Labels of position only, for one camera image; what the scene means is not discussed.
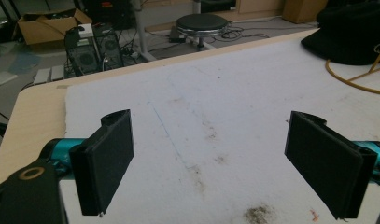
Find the grey metal desk leg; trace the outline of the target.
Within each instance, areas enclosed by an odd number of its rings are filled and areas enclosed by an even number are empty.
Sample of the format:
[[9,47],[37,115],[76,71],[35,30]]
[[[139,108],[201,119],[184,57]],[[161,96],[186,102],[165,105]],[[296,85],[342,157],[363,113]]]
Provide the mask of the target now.
[[141,1],[133,0],[133,6],[134,6],[135,21],[136,21],[136,31],[139,35],[140,54],[148,62],[156,61],[156,58],[148,52],[148,47],[146,44],[146,32],[145,32],[145,24],[143,23],[143,17],[142,17]]

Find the small white box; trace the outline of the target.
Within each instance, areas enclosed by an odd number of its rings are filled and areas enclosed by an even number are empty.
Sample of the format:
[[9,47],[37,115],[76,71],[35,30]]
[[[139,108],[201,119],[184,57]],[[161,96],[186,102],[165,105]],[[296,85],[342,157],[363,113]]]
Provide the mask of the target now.
[[78,33],[81,38],[93,37],[93,29],[90,23],[80,24]]

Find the black cloth hat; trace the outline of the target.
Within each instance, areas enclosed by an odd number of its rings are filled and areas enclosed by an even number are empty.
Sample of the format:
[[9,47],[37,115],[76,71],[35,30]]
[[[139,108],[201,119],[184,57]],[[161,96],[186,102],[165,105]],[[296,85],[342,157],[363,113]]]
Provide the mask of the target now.
[[336,63],[367,65],[380,50],[380,3],[331,7],[317,14],[319,29],[301,41],[317,56]]

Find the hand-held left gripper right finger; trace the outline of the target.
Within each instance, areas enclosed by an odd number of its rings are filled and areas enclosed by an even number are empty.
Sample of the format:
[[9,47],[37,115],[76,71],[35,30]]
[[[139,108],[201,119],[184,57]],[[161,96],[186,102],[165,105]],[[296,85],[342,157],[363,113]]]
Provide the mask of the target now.
[[322,118],[293,111],[285,155],[334,218],[358,216],[376,152],[341,136]]

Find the grey flat box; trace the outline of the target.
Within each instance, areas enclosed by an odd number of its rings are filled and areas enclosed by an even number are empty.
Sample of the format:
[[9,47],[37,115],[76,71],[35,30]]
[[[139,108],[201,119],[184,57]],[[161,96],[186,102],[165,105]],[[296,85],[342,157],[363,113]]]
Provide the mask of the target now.
[[52,81],[64,79],[64,66],[63,65],[53,66],[51,68],[50,79]]
[[33,81],[34,85],[44,84],[51,81],[51,69],[39,69],[35,75],[35,79]]

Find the black computer tower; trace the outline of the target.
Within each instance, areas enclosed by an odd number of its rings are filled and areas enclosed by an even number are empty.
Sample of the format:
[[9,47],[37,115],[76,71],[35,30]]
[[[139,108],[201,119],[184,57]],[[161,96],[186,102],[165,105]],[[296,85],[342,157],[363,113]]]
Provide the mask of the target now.
[[101,58],[101,67],[103,71],[124,66],[119,41],[113,30],[97,30],[95,32],[95,40]]
[[91,39],[69,38],[65,40],[65,47],[76,76],[99,71],[99,61]]

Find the white felt mat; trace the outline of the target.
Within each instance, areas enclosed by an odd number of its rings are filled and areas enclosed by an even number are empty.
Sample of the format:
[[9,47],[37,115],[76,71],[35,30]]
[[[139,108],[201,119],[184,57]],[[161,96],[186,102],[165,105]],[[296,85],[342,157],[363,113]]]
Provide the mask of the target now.
[[374,92],[337,79],[298,39],[185,62],[144,63],[69,88],[66,133],[91,135],[104,115],[132,113],[134,158],[103,217],[81,214],[63,183],[70,224],[375,224],[380,186],[355,219],[334,218],[286,158],[292,111],[316,115],[351,140],[380,141]]

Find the open cardboard box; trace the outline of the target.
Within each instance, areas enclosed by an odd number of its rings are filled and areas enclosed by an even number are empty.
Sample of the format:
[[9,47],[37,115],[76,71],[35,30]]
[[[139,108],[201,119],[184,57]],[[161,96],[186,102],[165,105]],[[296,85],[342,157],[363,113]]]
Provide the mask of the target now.
[[17,22],[16,32],[27,45],[63,40],[65,33],[92,19],[77,8],[24,14]]

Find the closed cardboard box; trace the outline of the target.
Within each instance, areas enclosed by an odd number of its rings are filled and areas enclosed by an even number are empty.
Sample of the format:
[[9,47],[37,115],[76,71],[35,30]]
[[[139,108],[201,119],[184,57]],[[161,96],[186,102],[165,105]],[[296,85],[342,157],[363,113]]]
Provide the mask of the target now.
[[293,23],[315,21],[327,3],[328,0],[286,0],[282,18]]

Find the black power adapter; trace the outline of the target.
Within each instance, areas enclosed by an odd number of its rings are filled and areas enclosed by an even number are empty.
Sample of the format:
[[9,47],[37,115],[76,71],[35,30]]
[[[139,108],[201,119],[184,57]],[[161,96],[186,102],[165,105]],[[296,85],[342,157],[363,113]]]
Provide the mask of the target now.
[[181,34],[175,26],[171,27],[170,34],[169,34],[169,42],[170,43],[185,43],[186,37]]

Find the round black stool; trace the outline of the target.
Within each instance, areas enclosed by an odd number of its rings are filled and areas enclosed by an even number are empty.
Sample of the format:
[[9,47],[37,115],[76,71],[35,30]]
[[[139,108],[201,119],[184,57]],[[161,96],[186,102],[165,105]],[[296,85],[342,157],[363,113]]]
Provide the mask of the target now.
[[176,20],[176,29],[183,35],[197,40],[197,49],[204,48],[204,39],[222,35],[229,22],[214,14],[190,14]]

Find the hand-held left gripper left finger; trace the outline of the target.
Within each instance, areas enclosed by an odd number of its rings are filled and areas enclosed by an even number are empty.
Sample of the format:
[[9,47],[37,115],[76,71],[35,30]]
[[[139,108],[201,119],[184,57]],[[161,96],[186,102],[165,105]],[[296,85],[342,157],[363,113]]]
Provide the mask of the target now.
[[101,127],[69,151],[81,212],[106,212],[134,157],[131,110],[101,118]]

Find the wooden cabinet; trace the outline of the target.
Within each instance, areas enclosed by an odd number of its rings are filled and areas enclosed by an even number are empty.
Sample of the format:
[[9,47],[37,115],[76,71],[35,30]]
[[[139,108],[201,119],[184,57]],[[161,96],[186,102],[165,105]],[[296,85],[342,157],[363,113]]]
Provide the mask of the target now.
[[285,0],[240,0],[239,13],[255,13],[263,11],[280,10]]

